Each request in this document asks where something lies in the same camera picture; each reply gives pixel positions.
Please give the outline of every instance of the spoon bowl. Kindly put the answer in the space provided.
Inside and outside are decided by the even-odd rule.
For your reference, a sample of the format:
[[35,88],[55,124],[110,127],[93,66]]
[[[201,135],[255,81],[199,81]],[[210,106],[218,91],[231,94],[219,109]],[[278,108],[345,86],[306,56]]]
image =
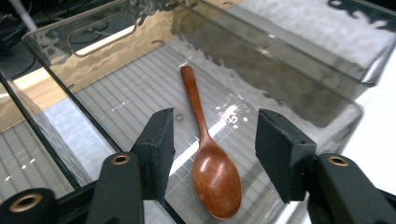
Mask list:
[[195,193],[213,217],[228,219],[241,205],[241,180],[231,158],[207,131],[192,68],[183,66],[180,71],[200,133],[199,149],[191,171]]

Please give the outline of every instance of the plastic bin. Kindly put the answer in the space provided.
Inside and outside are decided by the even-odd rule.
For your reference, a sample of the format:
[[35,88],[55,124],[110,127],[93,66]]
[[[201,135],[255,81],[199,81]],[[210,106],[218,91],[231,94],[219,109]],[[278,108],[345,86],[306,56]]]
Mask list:
[[0,86],[0,203],[31,188],[52,189],[56,197],[73,191],[29,124]]
[[[227,12],[238,19],[344,74],[319,71],[316,80],[351,99],[377,83],[396,44],[396,13],[360,0],[232,4]],[[356,91],[346,90],[345,81],[355,82]]]
[[[106,140],[103,144],[108,150],[127,151],[151,114],[173,107],[176,155],[165,200],[186,223],[217,223],[196,199],[191,183],[198,132],[179,73],[179,67],[187,63],[196,75],[209,131],[236,162],[243,184],[242,206],[226,222],[274,222],[285,205],[255,156],[258,109],[287,117],[318,143],[318,153],[340,152],[361,111],[314,79],[318,69],[340,73],[205,2],[151,3],[115,1],[24,37],[67,94],[51,98],[50,106],[30,113],[35,125],[42,126],[37,115],[67,118],[69,112],[62,111],[71,107],[96,128],[96,136]],[[113,24],[120,27],[122,23],[122,31],[110,32]],[[91,35],[99,41],[76,44]],[[15,80],[7,84],[25,92]],[[24,106],[32,105],[35,100],[24,100]],[[76,119],[70,118],[67,125],[75,130],[72,120]],[[58,135],[64,140],[66,133]],[[89,139],[80,138],[76,144],[95,142]],[[58,149],[64,155],[74,151],[70,146]],[[101,162],[70,160],[67,165],[75,172],[73,167],[87,170]]]

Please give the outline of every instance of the white surface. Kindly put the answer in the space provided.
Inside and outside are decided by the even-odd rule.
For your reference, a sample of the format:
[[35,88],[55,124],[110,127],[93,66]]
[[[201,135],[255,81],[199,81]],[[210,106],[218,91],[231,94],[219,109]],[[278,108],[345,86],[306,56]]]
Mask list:
[[323,0],[244,0],[238,6],[362,67],[369,67],[395,36],[377,29],[386,21],[370,23],[361,11],[352,18]]
[[374,185],[396,194],[396,50],[376,87],[357,103],[363,118],[343,155],[356,162]]

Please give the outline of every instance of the wooden surface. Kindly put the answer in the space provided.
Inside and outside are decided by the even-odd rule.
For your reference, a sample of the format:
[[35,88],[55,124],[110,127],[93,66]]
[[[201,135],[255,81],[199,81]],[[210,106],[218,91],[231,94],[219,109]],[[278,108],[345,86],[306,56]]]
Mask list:
[[213,217],[228,219],[241,205],[241,180],[233,161],[207,131],[192,68],[183,66],[180,71],[200,131],[200,146],[192,166],[195,193]]
[[[66,94],[44,68],[16,79],[14,84],[35,104],[34,108],[38,111],[44,110],[66,97]],[[24,118],[3,86],[0,86],[0,96],[0,132],[3,132]]]

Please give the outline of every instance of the black cable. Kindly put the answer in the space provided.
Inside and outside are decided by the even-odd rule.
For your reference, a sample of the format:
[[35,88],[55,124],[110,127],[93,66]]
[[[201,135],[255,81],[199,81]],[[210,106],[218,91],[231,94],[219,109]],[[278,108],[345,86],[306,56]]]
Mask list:
[[[30,12],[32,10],[32,6],[33,6],[33,3],[32,3],[32,0],[30,0],[29,9],[27,10],[27,14],[29,16],[30,16]],[[22,35],[24,35],[24,33],[26,33],[25,30],[26,30],[26,26],[24,25],[24,23],[22,23],[21,25],[18,26],[17,29],[15,29],[15,31],[12,34],[7,35],[6,37],[4,37],[4,42],[11,48],[15,44],[17,44],[19,41],[21,41],[21,37],[18,38],[20,36],[20,35],[18,35],[18,33],[20,31],[23,31]]]
[[62,15],[62,16],[67,16],[68,14],[69,14],[69,12],[72,12],[73,10],[75,10],[75,9],[78,9],[78,8],[81,8],[81,7],[84,7],[84,6],[86,6],[86,5],[88,5],[90,2],[91,2],[92,0],[89,0],[89,1],[87,1],[87,2],[85,2],[85,3],[82,3],[81,5],[79,5],[79,6],[76,6],[76,7],[73,7],[73,8],[70,8],[70,4],[69,4],[69,1],[68,0],[66,0],[66,12]]
[[1,21],[0,21],[0,26],[3,25],[4,23],[6,23],[6,20],[8,19],[8,15],[9,15],[9,14],[4,15],[3,18],[0,19],[0,20],[1,20]]
[[[92,34],[96,34],[96,32],[100,32],[105,30],[108,27],[108,22],[105,22],[105,27],[100,27],[100,28],[91,28],[89,30],[87,30],[87,32],[91,32]],[[73,41],[72,39],[70,39],[70,44],[75,44],[75,45],[82,45],[82,44],[91,44],[92,42],[99,40],[103,35],[102,34],[98,34],[99,36],[97,36],[94,39],[90,39],[90,40],[85,40],[85,41]]]
[[33,57],[32,62],[29,64],[29,66],[27,66],[27,68],[25,68],[23,71],[19,72],[17,75],[13,75],[13,77],[16,78],[16,77],[23,75],[25,72],[29,71],[29,69],[31,69],[33,67],[33,65],[35,65],[35,57]]

